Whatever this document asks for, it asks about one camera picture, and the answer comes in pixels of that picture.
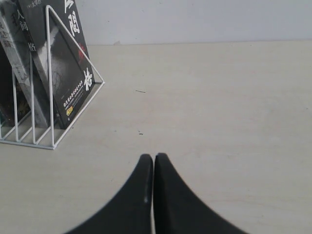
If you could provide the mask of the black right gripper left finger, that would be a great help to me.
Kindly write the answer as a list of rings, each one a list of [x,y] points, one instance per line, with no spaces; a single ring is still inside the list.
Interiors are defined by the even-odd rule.
[[[142,154],[116,195],[69,234],[150,234],[153,159]]]

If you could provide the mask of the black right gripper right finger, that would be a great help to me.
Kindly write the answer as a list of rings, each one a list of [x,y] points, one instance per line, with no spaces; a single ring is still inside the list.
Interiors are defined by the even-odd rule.
[[[246,233],[199,199],[165,153],[155,157],[153,206],[157,234]]]

